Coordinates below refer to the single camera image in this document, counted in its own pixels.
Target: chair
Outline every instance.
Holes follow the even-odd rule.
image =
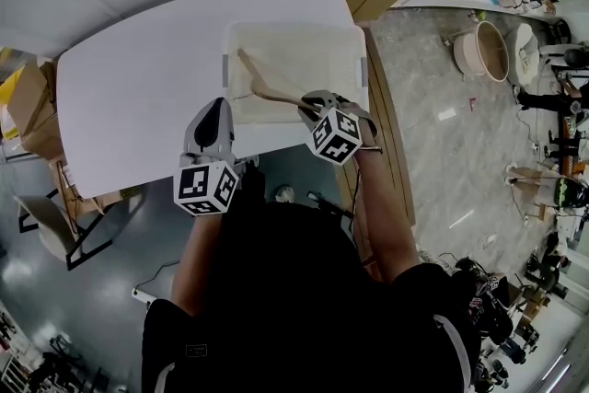
[[[505,41],[509,54],[509,81],[524,86],[537,75],[540,52],[532,27],[526,23],[514,29]]]
[[[87,229],[74,223],[77,230],[77,234],[74,234],[62,210],[51,201],[51,197],[56,194],[57,190],[44,197],[15,195],[14,199],[18,202],[18,229],[20,233],[39,229],[39,238],[43,246],[57,259],[64,261],[67,270],[71,271],[110,246],[112,241],[107,241],[90,252],[84,253],[82,243],[102,219],[103,214],[99,214]],[[105,213],[109,209],[110,206],[105,208]],[[29,216],[32,216],[37,223],[25,225],[25,220]]]

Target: marble floor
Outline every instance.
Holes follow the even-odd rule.
[[[548,129],[557,129],[557,115],[520,112],[531,125],[531,139],[540,142],[534,154],[528,128],[516,119],[519,107],[509,83],[463,77],[452,47],[441,38],[474,26],[468,14],[450,8],[390,10],[370,28],[398,114],[419,244],[435,256],[470,256],[513,279],[547,225],[534,218],[524,225],[503,183],[504,169],[511,162],[535,167],[544,160],[541,150]],[[545,42],[539,21],[490,12],[487,19],[503,36],[529,23],[540,44]],[[528,92],[550,93],[554,75],[548,66],[541,73],[539,88],[535,79]],[[537,213],[518,191],[515,199],[523,214]]]

